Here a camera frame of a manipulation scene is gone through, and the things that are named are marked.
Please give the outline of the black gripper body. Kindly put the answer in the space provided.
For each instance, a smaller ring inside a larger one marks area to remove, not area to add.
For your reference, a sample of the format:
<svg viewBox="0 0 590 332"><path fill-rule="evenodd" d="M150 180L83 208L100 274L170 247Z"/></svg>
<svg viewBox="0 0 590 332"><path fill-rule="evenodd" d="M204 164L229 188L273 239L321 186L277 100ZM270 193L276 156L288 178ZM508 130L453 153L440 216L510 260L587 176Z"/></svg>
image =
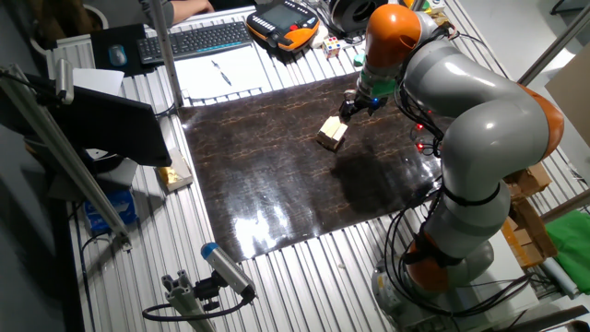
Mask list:
<svg viewBox="0 0 590 332"><path fill-rule="evenodd" d="M361 111L365 110L369 116L372 116L377 110L384 107L384 105L387 103L386 97L367 97L363 93L360 93L355 89L345 90L343 96L343 102L349 104L349 110L351 110L353 106L356 106L360 108Z"/></svg>

